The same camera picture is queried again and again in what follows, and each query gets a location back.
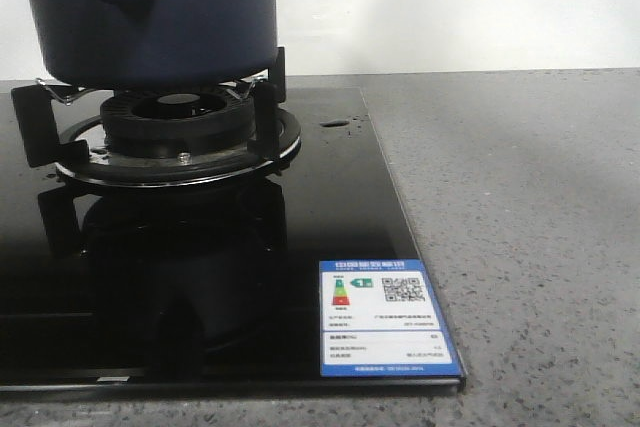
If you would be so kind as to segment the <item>blue energy label sticker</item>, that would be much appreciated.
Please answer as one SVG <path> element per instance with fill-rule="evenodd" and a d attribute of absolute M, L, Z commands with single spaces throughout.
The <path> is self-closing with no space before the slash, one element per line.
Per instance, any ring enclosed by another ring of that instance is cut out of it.
<path fill-rule="evenodd" d="M 319 307 L 323 377 L 463 376 L 419 259 L 322 260 Z"/>

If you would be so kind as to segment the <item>black pot support grate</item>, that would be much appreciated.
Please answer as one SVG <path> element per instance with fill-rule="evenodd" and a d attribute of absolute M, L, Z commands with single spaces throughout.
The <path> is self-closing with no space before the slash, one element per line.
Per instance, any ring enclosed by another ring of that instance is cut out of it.
<path fill-rule="evenodd" d="M 174 93 L 212 87 L 253 99 L 254 133 L 246 141 L 222 150 L 201 155 L 184 152 L 162 159 L 131 157 L 110 150 L 100 112 L 59 131 L 53 105 L 72 104 L 86 95 L 84 89 L 38 80 L 13 89 L 11 99 L 28 164 L 53 164 L 59 175 L 71 182 L 99 188 L 169 189 L 267 175 L 287 167 L 300 149 L 301 127 L 280 106 L 286 99 L 283 49 L 278 50 L 264 77 L 172 90 L 120 90 L 103 102 L 128 91 Z"/>

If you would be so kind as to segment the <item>dark blue cooking pot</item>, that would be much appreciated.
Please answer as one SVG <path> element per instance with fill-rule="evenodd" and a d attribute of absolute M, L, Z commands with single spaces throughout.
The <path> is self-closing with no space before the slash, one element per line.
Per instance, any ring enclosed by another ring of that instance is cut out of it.
<path fill-rule="evenodd" d="M 277 56 L 276 0 L 29 0 L 47 71 L 91 88 L 243 78 Z"/>

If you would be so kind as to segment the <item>black glass gas hob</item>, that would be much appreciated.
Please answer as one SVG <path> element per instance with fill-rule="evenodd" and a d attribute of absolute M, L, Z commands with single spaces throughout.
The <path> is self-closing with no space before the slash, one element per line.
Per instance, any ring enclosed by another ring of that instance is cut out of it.
<path fill-rule="evenodd" d="M 29 167 L 11 92 L 1 98 L 3 400 L 463 389 L 453 341 L 459 379 L 320 374 L 319 262 L 421 260 L 359 91 L 290 91 L 302 142 L 281 174 L 129 192 Z M 103 100 L 55 103 L 59 131 Z"/>

